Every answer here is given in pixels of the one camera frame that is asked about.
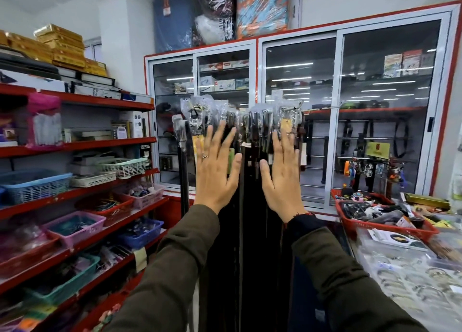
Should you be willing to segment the person's left hand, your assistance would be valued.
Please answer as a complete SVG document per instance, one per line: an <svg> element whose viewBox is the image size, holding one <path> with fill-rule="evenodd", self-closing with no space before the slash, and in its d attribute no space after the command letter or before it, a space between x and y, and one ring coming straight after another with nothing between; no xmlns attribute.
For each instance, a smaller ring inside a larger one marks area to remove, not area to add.
<svg viewBox="0 0 462 332"><path fill-rule="evenodd" d="M228 184L230 146L234 141L236 129L232 128L226 136L227 152L220 159L216 159L216 131L212 125L207 127L203 157L196 166L194 204L204 205L215 214L219 214L230 202L238 187L238 184Z"/></svg>

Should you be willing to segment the person's left forearm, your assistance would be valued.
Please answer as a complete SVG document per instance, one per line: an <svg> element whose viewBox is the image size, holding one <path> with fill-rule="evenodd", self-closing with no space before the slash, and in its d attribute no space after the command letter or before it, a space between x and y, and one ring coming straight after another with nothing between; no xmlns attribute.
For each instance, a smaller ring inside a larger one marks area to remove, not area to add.
<svg viewBox="0 0 462 332"><path fill-rule="evenodd" d="M153 262L103 332L186 332L188 309L220 232L211 201L194 204L161 240Z"/></svg>

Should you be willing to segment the row of hanging black belts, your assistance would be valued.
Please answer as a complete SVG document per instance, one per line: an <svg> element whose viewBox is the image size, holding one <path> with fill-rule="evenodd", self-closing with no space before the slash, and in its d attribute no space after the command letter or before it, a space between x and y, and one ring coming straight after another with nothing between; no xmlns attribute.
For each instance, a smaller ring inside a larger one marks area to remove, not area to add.
<svg viewBox="0 0 462 332"><path fill-rule="evenodd" d="M260 160L273 163L272 133L286 129L301 148L302 100L275 98L236 108L210 95L180 101L172 121L178 141L182 216L189 208L188 170L197 167L197 143L208 126L226 122L236 134L229 167L242 154L239 184L218 215L220 233L200 274L188 312L187 332L287 332L292 300L293 254L285 225L265 200Z"/></svg>

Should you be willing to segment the pink plastic basket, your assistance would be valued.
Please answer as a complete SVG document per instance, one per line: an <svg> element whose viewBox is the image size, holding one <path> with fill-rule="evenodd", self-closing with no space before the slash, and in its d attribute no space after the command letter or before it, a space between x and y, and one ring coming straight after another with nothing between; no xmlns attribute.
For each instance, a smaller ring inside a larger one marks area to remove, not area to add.
<svg viewBox="0 0 462 332"><path fill-rule="evenodd" d="M131 183L122 189L122 193L132 199L135 209L143 209L161 200L165 186L149 182Z"/></svg>

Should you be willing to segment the white product box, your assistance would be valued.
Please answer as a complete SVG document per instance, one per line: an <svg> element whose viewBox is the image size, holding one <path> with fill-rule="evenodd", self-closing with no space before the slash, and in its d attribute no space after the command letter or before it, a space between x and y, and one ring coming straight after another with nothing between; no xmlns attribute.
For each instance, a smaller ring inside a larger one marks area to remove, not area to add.
<svg viewBox="0 0 462 332"><path fill-rule="evenodd" d="M128 125L129 138L145 137L143 133L142 112L139 111L122 111L119 112L119 120L125 121Z"/></svg>

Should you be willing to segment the yellow sign card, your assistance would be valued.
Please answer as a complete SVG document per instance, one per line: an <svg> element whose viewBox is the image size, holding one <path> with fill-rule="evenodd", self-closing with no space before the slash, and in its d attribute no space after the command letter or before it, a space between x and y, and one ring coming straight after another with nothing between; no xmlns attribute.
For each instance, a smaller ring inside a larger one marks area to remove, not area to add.
<svg viewBox="0 0 462 332"><path fill-rule="evenodd" d="M367 157L374 157L378 159L390 159L390 143L368 141L366 144L365 155Z"/></svg>

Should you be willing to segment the white flat plastic basket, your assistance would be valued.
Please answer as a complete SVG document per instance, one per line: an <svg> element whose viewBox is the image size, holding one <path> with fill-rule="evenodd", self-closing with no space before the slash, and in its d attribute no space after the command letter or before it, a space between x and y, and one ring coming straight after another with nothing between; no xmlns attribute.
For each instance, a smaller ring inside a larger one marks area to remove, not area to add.
<svg viewBox="0 0 462 332"><path fill-rule="evenodd" d="M70 179L71 188L90 188L96 185L106 184L116 180L116 172L97 173L95 175L74 175Z"/></svg>

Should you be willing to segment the blue wrapped mattress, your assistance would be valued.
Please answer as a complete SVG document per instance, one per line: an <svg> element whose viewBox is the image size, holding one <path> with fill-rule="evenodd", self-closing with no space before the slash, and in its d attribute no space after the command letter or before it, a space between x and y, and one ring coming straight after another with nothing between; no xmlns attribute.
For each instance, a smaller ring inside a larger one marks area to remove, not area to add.
<svg viewBox="0 0 462 332"><path fill-rule="evenodd" d="M155 53L192 48L192 0L153 0Z"/></svg>

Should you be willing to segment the black patterned wrapped mattress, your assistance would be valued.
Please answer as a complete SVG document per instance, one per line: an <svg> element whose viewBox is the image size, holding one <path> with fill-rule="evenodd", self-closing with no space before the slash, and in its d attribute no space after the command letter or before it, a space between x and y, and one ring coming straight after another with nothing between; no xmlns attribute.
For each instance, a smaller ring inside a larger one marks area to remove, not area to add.
<svg viewBox="0 0 462 332"><path fill-rule="evenodd" d="M236 0L192 0L192 45L236 39Z"/></svg>

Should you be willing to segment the golden green tray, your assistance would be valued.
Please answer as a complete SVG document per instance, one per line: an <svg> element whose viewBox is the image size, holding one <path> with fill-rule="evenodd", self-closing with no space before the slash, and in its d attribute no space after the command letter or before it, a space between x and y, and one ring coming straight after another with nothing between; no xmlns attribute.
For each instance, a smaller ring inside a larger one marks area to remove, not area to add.
<svg viewBox="0 0 462 332"><path fill-rule="evenodd" d="M400 193L401 200L407 204L424 205L433 208L441 209L442 211L449 211L451 206L448 200L436 198L432 196L417 195L411 193Z"/></svg>

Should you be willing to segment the orange teal patterned mattress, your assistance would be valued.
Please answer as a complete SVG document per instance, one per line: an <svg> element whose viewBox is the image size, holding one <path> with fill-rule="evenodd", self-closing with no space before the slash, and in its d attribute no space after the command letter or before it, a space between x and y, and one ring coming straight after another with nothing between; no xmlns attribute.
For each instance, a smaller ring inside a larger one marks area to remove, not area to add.
<svg viewBox="0 0 462 332"><path fill-rule="evenodd" d="M237 39L288 29L289 0L237 0Z"/></svg>

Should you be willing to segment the pink plastic packet bag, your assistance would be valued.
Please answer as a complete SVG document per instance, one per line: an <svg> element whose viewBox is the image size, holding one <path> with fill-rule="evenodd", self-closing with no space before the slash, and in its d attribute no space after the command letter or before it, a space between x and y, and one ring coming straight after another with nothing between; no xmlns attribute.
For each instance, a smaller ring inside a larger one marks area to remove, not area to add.
<svg viewBox="0 0 462 332"><path fill-rule="evenodd" d="M62 150L61 99L41 92L28 94L26 148L38 152Z"/></svg>

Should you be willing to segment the stack of golden boxes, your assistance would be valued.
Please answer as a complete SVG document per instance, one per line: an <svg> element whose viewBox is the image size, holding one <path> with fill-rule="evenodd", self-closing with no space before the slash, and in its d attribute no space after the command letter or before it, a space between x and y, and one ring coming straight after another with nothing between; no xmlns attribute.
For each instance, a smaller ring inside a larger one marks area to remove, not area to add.
<svg viewBox="0 0 462 332"><path fill-rule="evenodd" d="M70 70L108 77L106 64L84 56L83 37L54 24L34 31L34 38L0 29L0 45L18 50L31 59Z"/></svg>

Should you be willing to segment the teal plastic basket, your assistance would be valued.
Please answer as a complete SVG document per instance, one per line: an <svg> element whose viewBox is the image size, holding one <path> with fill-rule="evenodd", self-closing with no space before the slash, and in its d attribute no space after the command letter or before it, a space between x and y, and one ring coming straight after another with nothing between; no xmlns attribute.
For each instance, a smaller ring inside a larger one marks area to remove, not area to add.
<svg viewBox="0 0 462 332"><path fill-rule="evenodd" d="M95 276L100 257L84 253L32 279L22 291L31 303L60 305L87 285Z"/></svg>

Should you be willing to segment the large red plastic basket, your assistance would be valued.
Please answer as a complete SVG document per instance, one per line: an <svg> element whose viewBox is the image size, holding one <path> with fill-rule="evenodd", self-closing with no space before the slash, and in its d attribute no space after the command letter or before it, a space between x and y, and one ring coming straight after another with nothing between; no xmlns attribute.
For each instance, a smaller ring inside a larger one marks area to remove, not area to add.
<svg viewBox="0 0 462 332"><path fill-rule="evenodd" d="M10 279L55 255L61 248L60 237L47 234L47 238L43 244L0 262L0 279Z"/></svg>

